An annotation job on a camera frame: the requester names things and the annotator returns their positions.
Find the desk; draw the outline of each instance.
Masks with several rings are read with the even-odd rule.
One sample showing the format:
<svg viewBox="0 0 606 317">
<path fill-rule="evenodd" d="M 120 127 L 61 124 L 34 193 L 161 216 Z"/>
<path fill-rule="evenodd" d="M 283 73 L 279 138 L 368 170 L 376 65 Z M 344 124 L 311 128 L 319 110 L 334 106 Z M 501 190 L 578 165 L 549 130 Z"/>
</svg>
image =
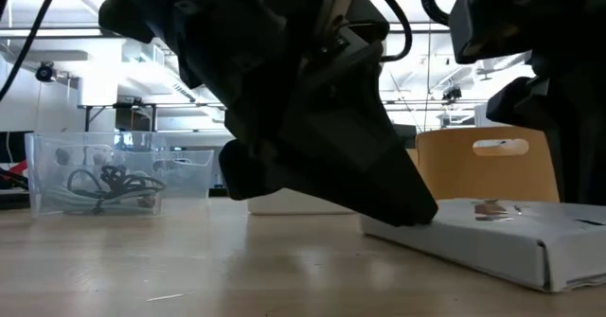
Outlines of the desk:
<svg viewBox="0 0 606 317">
<path fill-rule="evenodd" d="M 213 200 L 153 219 L 0 213 L 0 315 L 603 316 L 361 235 L 355 216 L 253 217 Z"/>
</svg>

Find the white cardboard box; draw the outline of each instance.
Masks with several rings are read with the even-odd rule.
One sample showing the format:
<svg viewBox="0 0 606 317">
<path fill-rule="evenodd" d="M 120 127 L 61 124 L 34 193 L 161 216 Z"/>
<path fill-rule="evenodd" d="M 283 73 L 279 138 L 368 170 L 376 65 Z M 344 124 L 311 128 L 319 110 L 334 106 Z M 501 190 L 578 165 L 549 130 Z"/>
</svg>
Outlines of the white cardboard box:
<svg viewBox="0 0 606 317">
<path fill-rule="evenodd" d="M 255 215 L 351 214 L 335 203 L 283 188 L 276 193 L 248 199 L 248 211 Z"/>
<path fill-rule="evenodd" d="M 539 291 L 606 282 L 606 207 L 472 199 L 439 202 L 431 225 L 363 231 Z"/>
</svg>

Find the robotic manipulator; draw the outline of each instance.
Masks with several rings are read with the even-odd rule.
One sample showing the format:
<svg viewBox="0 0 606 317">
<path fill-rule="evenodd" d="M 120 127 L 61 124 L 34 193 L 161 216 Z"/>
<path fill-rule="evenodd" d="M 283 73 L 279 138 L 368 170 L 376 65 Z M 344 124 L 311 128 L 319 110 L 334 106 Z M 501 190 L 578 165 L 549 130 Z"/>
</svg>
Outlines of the robotic manipulator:
<svg viewBox="0 0 606 317">
<path fill-rule="evenodd" d="M 379 98 L 381 63 L 402 58 L 412 43 L 404 13 L 385 1 L 408 33 L 396 56 L 383 55 L 389 24 L 369 0 L 106 0 L 99 24 L 144 43 L 160 38 L 187 86 L 204 84 L 225 105 L 225 127 L 236 137 L 220 154 L 231 198 L 290 188 L 392 225 L 429 223 L 437 205 Z M 592 125 L 591 146 L 606 136 L 594 98 L 602 94 L 592 92 L 604 62 L 594 62 L 596 51 L 587 60 L 579 53 L 601 24 L 588 18 L 606 0 L 457 0 L 450 16 L 434 0 L 421 2 L 450 26 L 459 63 L 533 50 L 537 78 L 503 89 L 489 117 L 545 131 L 562 198 L 589 202 L 578 165 L 590 166 L 575 129 L 594 119 L 601 125 Z M 578 87 L 583 95 L 568 91 Z M 573 123 L 556 114 L 562 106 Z M 599 114 L 587 118 L 588 110 Z M 569 178 L 564 168 L 574 169 Z"/>
</svg>

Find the orange chair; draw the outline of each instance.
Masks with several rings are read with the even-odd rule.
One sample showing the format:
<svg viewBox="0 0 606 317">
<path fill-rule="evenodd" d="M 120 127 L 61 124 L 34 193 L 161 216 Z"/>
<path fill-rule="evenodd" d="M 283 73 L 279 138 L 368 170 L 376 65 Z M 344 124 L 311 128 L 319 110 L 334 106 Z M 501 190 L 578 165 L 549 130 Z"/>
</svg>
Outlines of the orange chair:
<svg viewBox="0 0 606 317">
<path fill-rule="evenodd" d="M 560 201 L 542 132 L 517 127 L 425 132 L 417 136 L 417 151 L 419 173 L 436 200 Z"/>
</svg>

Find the lab room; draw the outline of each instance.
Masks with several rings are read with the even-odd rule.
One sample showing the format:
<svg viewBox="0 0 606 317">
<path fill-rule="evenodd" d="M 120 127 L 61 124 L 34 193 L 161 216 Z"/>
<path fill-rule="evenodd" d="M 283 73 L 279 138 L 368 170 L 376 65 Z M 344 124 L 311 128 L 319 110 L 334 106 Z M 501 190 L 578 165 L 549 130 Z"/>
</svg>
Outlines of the lab room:
<svg viewBox="0 0 606 317">
<path fill-rule="evenodd" d="M 601 317 L 602 19 L 0 0 L 0 315 Z"/>
</svg>

